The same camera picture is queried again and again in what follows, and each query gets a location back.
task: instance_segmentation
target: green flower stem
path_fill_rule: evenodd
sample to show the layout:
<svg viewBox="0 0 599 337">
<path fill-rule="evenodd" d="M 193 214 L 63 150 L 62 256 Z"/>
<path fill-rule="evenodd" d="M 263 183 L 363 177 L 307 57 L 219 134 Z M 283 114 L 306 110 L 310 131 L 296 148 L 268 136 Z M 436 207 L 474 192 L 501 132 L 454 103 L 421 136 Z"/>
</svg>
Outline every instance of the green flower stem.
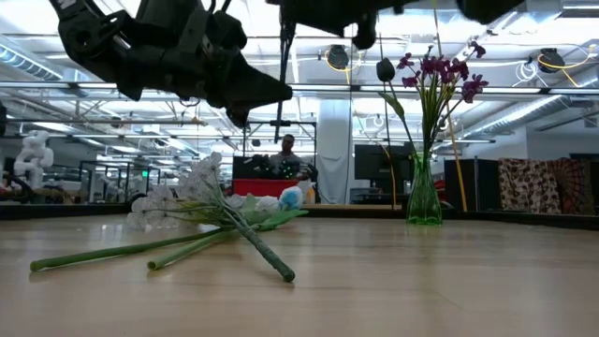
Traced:
<svg viewBox="0 0 599 337">
<path fill-rule="evenodd" d="M 235 228 L 240 232 L 240 234 L 247 239 L 251 244 L 254 245 L 258 253 L 270 263 L 270 265 L 277 270 L 281 276 L 283 276 L 283 280 L 285 282 L 292 282 L 296 278 L 296 274 L 289 268 L 269 247 L 265 244 L 256 234 L 256 232 L 247 225 L 245 219 L 242 216 L 238 215 L 238 219 L 233 216 L 231 211 L 234 210 L 224 209 L 226 216 L 228 216 L 233 223 L 235 224 Z"/>
<path fill-rule="evenodd" d="M 176 261 L 178 259 L 190 256 L 200 249 L 208 248 L 211 244 L 228 239 L 230 236 L 230 230 L 221 231 L 216 235 L 209 236 L 207 238 L 196 240 L 195 242 L 186 244 L 185 246 L 176 249 L 175 251 L 159 256 L 158 258 L 152 259 L 148 262 L 148 269 L 151 271 L 157 271 L 167 264 Z"/>
<path fill-rule="evenodd" d="M 98 259 L 98 258 L 141 253 L 141 252 L 145 252 L 150 249 L 160 248 L 160 247 L 175 244 L 175 243 L 190 242 L 192 240 L 200 240 L 200 239 L 204 239 L 204 238 L 209 238 L 210 236 L 218 234 L 222 231 L 223 230 L 221 228 L 217 228 L 217 229 L 207 231 L 204 233 L 199 233 L 199 234 L 175 238 L 175 239 L 167 239 L 167 240 L 162 240 L 162 241 L 158 241 L 158 242 L 149 242 L 149 243 L 134 244 L 134 245 L 123 246 L 123 247 L 101 249 L 101 250 L 96 250 L 96 251 L 92 251 L 92 252 L 74 254 L 74 255 L 69 255 L 69 256 L 44 258 L 44 259 L 40 259 L 40 260 L 31 262 L 31 264 L 29 265 L 29 269 L 31 271 L 41 271 L 42 269 L 45 269 L 45 268 L 61 267 L 61 266 L 65 266 L 65 265 L 68 265 L 71 263 L 89 261 L 89 260 Z"/>
</svg>

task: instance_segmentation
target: curtain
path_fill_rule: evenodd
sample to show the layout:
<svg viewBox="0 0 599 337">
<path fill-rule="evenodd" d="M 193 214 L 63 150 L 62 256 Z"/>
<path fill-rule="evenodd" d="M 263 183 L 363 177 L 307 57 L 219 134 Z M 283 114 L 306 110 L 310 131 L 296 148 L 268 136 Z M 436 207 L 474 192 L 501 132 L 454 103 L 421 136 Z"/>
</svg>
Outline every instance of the curtain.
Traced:
<svg viewBox="0 0 599 337">
<path fill-rule="evenodd" d="M 557 181 L 547 162 L 500 158 L 499 185 L 504 210 L 561 213 Z"/>
<path fill-rule="evenodd" d="M 548 166 L 560 187 L 562 213 L 594 215 L 589 161 L 561 158 Z"/>
</svg>

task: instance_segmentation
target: red object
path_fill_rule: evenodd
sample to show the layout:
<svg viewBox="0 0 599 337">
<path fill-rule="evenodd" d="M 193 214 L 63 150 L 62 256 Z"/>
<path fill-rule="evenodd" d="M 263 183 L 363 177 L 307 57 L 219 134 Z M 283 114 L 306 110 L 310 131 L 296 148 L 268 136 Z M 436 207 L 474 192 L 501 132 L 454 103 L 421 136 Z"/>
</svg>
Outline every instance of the red object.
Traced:
<svg viewBox="0 0 599 337">
<path fill-rule="evenodd" d="M 247 196 L 251 193 L 256 197 L 278 198 L 283 190 L 297 184 L 298 182 L 290 180 L 234 179 L 233 193 L 240 196 Z"/>
</svg>

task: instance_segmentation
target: green glass vase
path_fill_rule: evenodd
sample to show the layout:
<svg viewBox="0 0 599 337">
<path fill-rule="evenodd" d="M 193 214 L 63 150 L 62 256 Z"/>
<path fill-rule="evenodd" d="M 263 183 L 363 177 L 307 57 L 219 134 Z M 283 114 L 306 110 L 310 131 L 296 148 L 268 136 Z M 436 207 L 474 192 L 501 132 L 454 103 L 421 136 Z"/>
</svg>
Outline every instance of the green glass vase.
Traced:
<svg viewBox="0 0 599 337">
<path fill-rule="evenodd" d="M 439 196 L 431 176 L 428 156 L 414 158 L 414 180 L 408 200 L 407 223 L 411 225 L 440 226 L 443 223 Z"/>
</svg>

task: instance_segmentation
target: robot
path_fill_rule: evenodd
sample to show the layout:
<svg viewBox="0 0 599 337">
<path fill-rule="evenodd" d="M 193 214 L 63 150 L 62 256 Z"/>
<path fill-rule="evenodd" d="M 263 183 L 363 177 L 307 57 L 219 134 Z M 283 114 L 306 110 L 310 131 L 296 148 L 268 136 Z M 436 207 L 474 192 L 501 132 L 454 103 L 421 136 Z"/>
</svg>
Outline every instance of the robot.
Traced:
<svg viewBox="0 0 599 337">
<path fill-rule="evenodd" d="M 29 172 L 29 185 L 33 189 L 42 187 L 44 169 L 54 163 L 54 151 L 46 147 L 49 136 L 47 131 L 30 131 L 22 140 L 22 150 L 15 160 L 15 175 Z"/>
</svg>

